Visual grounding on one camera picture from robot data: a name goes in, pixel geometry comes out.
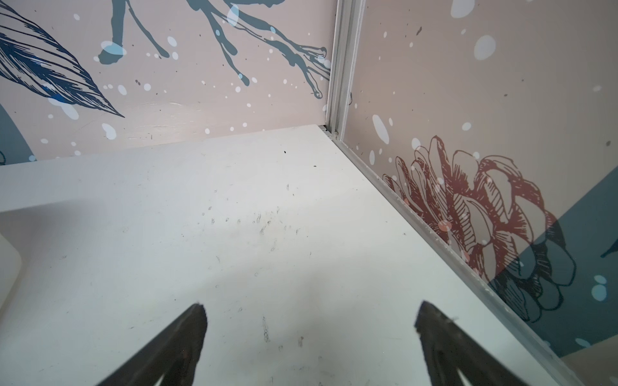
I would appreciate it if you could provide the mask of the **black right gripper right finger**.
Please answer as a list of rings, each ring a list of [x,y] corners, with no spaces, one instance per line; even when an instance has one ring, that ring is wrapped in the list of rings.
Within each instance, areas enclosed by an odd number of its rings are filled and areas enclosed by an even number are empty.
[[[431,384],[526,385],[432,303],[422,302],[415,329]]]

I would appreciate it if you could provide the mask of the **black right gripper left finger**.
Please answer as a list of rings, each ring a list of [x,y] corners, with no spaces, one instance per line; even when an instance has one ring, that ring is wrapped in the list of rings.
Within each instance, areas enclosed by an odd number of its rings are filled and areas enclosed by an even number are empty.
[[[208,318],[195,303],[133,355],[101,385],[192,385]]]

